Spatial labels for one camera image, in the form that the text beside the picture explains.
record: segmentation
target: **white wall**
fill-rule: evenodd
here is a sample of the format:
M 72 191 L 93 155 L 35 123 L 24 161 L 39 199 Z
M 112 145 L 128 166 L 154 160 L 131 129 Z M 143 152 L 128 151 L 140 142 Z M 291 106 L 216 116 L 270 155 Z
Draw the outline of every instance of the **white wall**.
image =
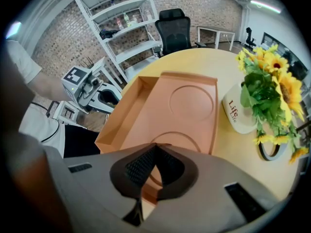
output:
M 267 9 L 251 7 L 247 27 L 252 29 L 252 38 L 260 45 L 263 33 L 271 35 L 291 50 L 298 59 L 311 69 L 311 55 L 305 40 L 290 17 L 270 12 Z
M 239 38 L 238 40 L 245 44 L 247 33 L 246 28 L 248 27 L 248 21 L 249 21 L 249 14 L 250 14 L 250 8 L 248 6 L 244 6 L 242 10 L 242 20 L 241 20 L 241 27 L 239 32 Z

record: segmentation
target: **cable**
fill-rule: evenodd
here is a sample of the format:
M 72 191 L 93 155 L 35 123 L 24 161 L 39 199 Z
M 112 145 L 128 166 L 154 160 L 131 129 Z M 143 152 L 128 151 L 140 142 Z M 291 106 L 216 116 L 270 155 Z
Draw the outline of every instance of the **cable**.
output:
M 35 103 L 35 102 L 31 102 L 31 103 L 34 104 L 34 105 L 36 105 L 36 106 L 39 106 L 39 107 L 41 107 L 41 108 L 43 108 L 43 109 L 45 109 L 45 110 L 48 111 L 48 109 L 45 108 L 44 106 L 42 106 L 41 104 L 38 104 L 38 103 Z M 54 132 L 53 134 L 51 134 L 49 137 L 47 137 L 47 138 L 45 138 L 44 140 L 42 140 L 41 143 L 43 143 L 43 142 L 49 140 L 51 137 L 53 137 L 53 136 L 57 133 L 57 131 L 58 131 L 58 129 L 59 129 L 59 121 L 58 121 L 57 119 L 55 119 L 55 118 L 52 118 L 52 119 L 55 120 L 55 121 L 58 123 L 57 129 L 56 129 L 55 132 Z
M 55 121 L 58 123 L 57 129 L 55 130 L 55 132 L 54 132 L 53 134 L 51 134 L 49 137 L 45 138 L 45 139 L 42 140 L 41 142 L 45 142 L 45 141 L 49 140 L 49 139 L 50 139 L 52 136 L 54 136 L 54 135 L 56 134 L 56 132 L 58 131 L 58 129 L 59 129 L 59 121 L 56 120 L 55 118 L 53 118 L 53 120 L 55 120 Z
M 231 44 L 231 42 L 228 40 L 228 37 L 226 36 L 226 38 L 227 38 L 227 41 Z M 234 47 L 234 48 L 236 48 L 236 49 L 240 49 L 240 48 L 238 48 L 238 47 L 235 47 L 233 44 L 232 44 L 232 46 Z M 240 49 L 240 50 L 243 50 L 243 49 Z

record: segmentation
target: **black pants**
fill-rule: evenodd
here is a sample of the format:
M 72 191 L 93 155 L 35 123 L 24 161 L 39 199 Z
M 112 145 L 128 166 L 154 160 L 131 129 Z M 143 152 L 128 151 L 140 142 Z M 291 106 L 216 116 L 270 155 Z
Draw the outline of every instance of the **black pants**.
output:
M 100 150 L 94 143 L 98 134 L 82 127 L 65 125 L 64 158 L 99 154 Z

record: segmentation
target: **metal shelving unit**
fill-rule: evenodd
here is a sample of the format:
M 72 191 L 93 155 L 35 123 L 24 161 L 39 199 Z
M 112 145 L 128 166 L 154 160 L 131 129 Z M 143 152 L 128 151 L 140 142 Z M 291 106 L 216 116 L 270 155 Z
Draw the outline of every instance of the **metal shelving unit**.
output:
M 149 33 L 147 25 L 150 23 L 154 23 L 157 20 L 157 11 L 156 6 L 153 0 L 127 0 L 124 2 L 120 2 L 118 4 L 115 4 L 113 6 L 110 6 L 106 9 L 103 9 L 102 11 L 92 14 L 92 9 L 97 8 L 103 3 L 109 2 L 111 0 L 75 0 L 79 9 L 81 10 L 83 16 L 85 17 L 86 21 L 88 22 L 91 30 L 99 40 L 101 46 L 111 59 L 112 63 L 116 66 L 119 73 L 123 76 L 123 78 L 128 82 L 128 77 L 126 75 L 126 72 L 121 66 L 121 62 L 133 57 L 136 54 L 139 54 L 145 50 L 152 49 L 153 47 L 162 45 L 161 41 L 156 41 L 152 35 Z M 133 10 L 139 10 L 142 14 L 141 6 L 144 4 L 144 2 L 149 1 L 151 5 L 151 9 L 153 11 L 154 17 L 153 19 L 145 20 L 144 16 L 142 15 L 143 21 L 140 23 L 136 23 L 134 25 L 131 25 L 130 27 L 127 27 L 125 29 L 120 30 L 115 35 L 113 35 L 112 38 L 107 38 L 102 40 L 99 32 L 99 26 L 103 23 L 114 19 L 115 17 L 123 14 L 128 13 Z M 149 40 L 142 42 L 130 49 L 125 50 L 122 53 L 115 54 L 112 49 L 109 46 L 109 41 L 116 39 L 117 37 L 128 33 L 134 29 L 137 29 L 139 27 L 145 27 L 148 33 Z

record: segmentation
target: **sunflower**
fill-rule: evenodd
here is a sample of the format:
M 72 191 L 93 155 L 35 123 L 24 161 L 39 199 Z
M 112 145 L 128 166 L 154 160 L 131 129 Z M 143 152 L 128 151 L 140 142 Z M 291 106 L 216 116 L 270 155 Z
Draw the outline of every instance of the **sunflower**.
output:
M 292 120 L 291 109 L 294 110 L 299 118 L 303 119 L 303 111 L 300 106 L 301 82 L 292 77 L 292 73 L 280 73 L 278 80 L 275 76 L 272 80 L 276 83 L 276 91 L 280 94 L 281 109 L 285 112 L 285 120 L 289 122 Z
M 278 44 L 272 45 L 268 50 L 265 52 L 275 52 L 278 48 Z
M 293 154 L 292 154 L 292 157 L 290 159 L 290 164 L 294 163 L 295 160 L 297 158 L 299 158 L 301 155 L 304 155 L 304 154 L 307 154 L 309 153 L 309 149 L 307 148 L 299 148 L 297 149 Z
M 281 57 L 279 54 L 273 54 L 268 52 L 264 55 L 264 60 L 268 64 L 267 70 L 269 72 L 287 72 L 288 67 L 290 66 L 287 63 L 287 59 Z
M 245 62 L 244 62 L 245 57 L 246 57 L 246 54 L 243 51 L 240 51 L 237 57 L 235 57 L 235 59 L 239 62 L 240 71 L 245 70 Z
M 264 49 L 262 49 L 262 47 L 256 48 L 256 49 L 254 50 L 254 52 L 257 53 L 257 59 L 258 59 L 258 60 L 263 60 L 266 51 L 265 51 Z
M 273 140 L 273 136 L 272 135 L 268 135 L 265 132 L 259 132 L 257 134 L 257 138 L 255 138 L 253 140 L 253 142 L 255 142 L 256 145 L 259 145 L 259 143 L 265 143 L 267 141 L 272 141 Z
M 264 61 L 264 50 L 262 48 L 257 48 L 256 50 L 254 50 L 257 52 L 257 55 L 250 53 L 247 49 L 243 49 L 243 51 L 248 54 L 251 61 L 254 61 L 255 59 L 257 59 L 258 65 L 261 69 L 264 69 L 264 67 L 267 65 Z
M 288 135 L 277 135 L 276 137 L 274 137 L 273 139 L 273 143 L 275 145 L 281 145 L 282 143 L 287 143 L 289 140 L 289 136 Z
M 243 51 L 248 54 L 252 61 L 256 59 L 256 55 L 250 53 L 247 49 L 243 48 Z

